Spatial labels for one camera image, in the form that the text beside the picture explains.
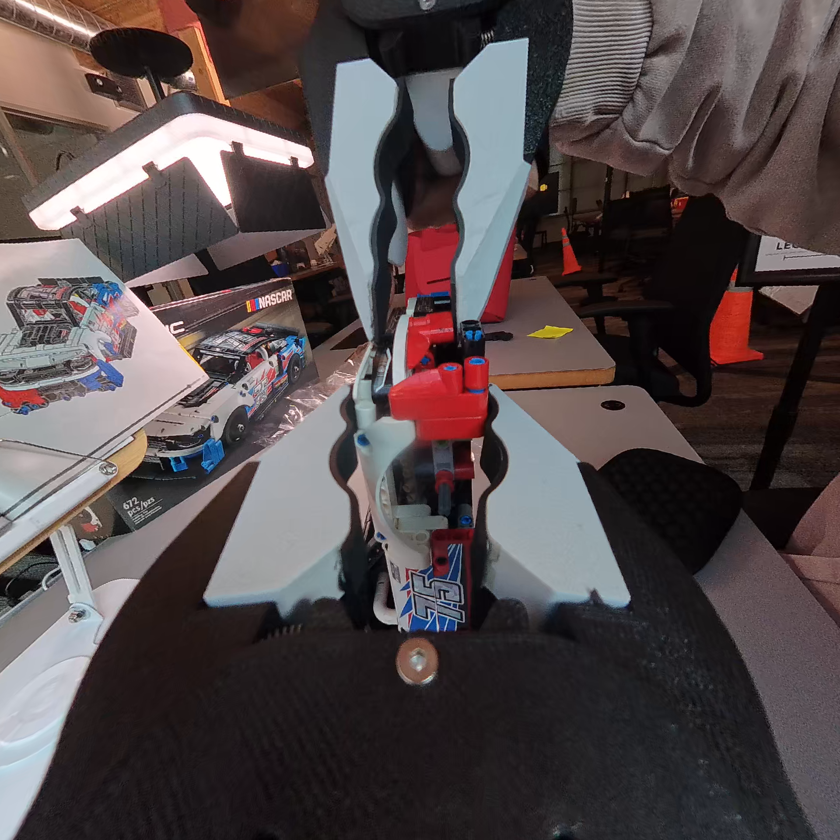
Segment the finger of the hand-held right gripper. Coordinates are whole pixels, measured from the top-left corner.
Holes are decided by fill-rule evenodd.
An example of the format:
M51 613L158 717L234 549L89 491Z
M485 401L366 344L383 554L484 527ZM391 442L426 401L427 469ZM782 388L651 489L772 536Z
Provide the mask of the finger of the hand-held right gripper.
M465 154L455 195L456 323L480 320L526 192L528 68L527 38L499 41L483 48L451 86L450 117Z
M406 258L406 213L397 182L410 150L405 81L372 59L338 64L325 184L354 305L373 343L385 341L391 266Z

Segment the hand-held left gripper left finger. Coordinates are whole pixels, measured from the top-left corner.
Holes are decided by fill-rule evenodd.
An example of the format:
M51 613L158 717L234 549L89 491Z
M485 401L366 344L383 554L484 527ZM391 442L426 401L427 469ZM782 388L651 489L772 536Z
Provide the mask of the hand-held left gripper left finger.
M283 618L344 596L365 621L365 540L351 388L340 387L267 448L206 586L211 607L272 603Z

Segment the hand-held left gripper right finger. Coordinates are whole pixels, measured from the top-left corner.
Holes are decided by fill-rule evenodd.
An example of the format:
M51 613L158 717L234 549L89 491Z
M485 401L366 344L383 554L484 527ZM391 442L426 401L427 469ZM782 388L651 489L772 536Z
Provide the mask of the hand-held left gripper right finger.
M631 595L581 473L581 462L495 385L482 454L498 445L501 475L486 496L486 586L545 622L561 604L595 596L625 608Z

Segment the brick-built race car model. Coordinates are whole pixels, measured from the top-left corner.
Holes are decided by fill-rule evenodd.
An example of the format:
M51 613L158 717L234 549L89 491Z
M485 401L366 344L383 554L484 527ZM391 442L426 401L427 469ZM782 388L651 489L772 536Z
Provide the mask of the brick-built race car model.
M374 613L407 633L472 624L481 582L472 558L476 438L421 441L413 422L392 417L388 396L414 373L470 356L486 358L480 322L456 323L449 295L408 298L385 341L369 344L353 383L355 451L384 554Z

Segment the person's right hand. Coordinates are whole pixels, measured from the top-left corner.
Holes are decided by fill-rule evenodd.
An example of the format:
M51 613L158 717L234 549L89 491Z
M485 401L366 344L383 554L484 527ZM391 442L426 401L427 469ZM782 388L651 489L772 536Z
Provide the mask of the person's right hand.
M415 180L413 202L406 212L410 232L426 228L441 228L456 224L455 195L461 174L449 176L418 175Z

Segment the black office chair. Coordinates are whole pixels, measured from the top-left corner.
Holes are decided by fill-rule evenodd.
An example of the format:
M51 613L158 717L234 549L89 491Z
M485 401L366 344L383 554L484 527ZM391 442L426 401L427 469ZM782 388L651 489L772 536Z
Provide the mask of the black office chair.
M693 196L637 300L591 304L581 318L623 320L628 335L598 334L615 385L642 388L657 403L697 407L711 396L710 327L742 245L721 202Z
M734 479L661 450L629 449L598 471L690 574L712 560L742 509Z

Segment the red felt bag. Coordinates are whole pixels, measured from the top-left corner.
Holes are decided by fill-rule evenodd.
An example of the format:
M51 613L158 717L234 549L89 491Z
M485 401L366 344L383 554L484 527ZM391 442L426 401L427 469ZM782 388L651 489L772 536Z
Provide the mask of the red felt bag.
M459 234L454 224L408 234L404 264L407 298L449 295L450 271L458 243ZM516 243L516 235L511 234L495 284L482 313L482 322L501 322L506 317Z

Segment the glowing studio light panel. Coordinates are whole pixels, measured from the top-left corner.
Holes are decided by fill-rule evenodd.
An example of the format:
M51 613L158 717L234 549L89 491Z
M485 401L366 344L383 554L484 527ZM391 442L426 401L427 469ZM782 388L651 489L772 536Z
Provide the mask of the glowing studio light panel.
M326 217L297 132L177 92L24 195L35 226L77 238L120 279L158 281L207 251L225 269Z

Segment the printed car model box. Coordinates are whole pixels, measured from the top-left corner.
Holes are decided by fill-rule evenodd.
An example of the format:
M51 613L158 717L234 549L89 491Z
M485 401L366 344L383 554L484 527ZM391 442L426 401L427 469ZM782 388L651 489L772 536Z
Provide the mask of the printed car model box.
M141 529L271 445L292 395L318 379L289 279L152 312L207 379L144 426L142 463L72 521L84 551Z

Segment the open instruction booklet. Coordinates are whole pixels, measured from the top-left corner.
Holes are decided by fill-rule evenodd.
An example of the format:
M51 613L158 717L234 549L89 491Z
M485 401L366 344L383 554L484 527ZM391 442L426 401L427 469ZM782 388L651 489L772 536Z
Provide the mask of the open instruction booklet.
M1 245L2 520L13 522L207 380L78 239Z

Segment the person's beige hoodie torso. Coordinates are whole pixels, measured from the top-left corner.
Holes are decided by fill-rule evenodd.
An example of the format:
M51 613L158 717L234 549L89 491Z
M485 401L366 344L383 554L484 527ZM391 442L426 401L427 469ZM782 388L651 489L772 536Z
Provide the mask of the person's beige hoodie torso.
M839 476L805 512L781 556L838 625Z

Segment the black stand leg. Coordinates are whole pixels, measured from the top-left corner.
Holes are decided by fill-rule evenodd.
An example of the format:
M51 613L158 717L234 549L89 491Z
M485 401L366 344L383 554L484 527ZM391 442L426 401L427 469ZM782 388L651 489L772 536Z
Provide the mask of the black stand leg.
M767 490L771 487L784 448L795 429L800 403L824 335L831 323L838 318L838 312L839 281L831 280L820 284L785 379L780 400L770 416L759 460L752 476L751 490Z

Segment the black white patterned card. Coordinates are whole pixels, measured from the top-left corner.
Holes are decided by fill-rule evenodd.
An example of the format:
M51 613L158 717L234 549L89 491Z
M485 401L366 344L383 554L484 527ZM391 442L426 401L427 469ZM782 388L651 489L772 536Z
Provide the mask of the black white patterned card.
M839 281L839 257L750 234L735 280L738 287L808 287Z

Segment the black round lamp mount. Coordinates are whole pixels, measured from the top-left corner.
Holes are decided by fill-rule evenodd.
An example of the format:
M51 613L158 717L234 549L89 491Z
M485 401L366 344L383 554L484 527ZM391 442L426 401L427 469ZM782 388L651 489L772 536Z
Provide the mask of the black round lamp mount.
M108 28L89 39L94 60L110 72L145 78L156 102L165 98L164 80L173 80L193 66L193 53L181 39L147 28Z

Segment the silver ventilation duct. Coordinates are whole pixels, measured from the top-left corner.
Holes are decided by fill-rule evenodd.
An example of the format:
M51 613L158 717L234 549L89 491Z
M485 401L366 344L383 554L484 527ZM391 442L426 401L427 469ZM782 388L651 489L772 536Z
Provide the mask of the silver ventilation duct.
M59 2L2 1L1 20L60 45L90 52L90 41L100 27L80 11Z

